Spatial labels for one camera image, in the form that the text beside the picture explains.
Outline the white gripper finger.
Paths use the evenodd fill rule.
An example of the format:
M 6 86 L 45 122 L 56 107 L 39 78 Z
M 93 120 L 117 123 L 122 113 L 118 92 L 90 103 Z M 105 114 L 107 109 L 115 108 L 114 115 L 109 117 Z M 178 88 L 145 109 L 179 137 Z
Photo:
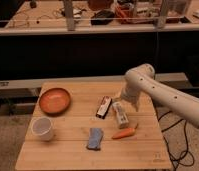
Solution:
M 140 108 L 140 100 L 135 100 L 131 103 L 131 105 L 135 108 L 136 112 L 139 111 Z

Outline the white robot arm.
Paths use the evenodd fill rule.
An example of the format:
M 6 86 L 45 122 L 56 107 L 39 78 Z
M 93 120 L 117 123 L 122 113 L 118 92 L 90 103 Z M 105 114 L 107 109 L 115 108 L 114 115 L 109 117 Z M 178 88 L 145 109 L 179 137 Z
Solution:
M 126 84 L 120 98 L 137 106 L 140 93 L 144 92 L 199 129 L 199 98 L 164 85 L 154 76 L 155 70 L 150 64 L 129 69 L 124 76 Z

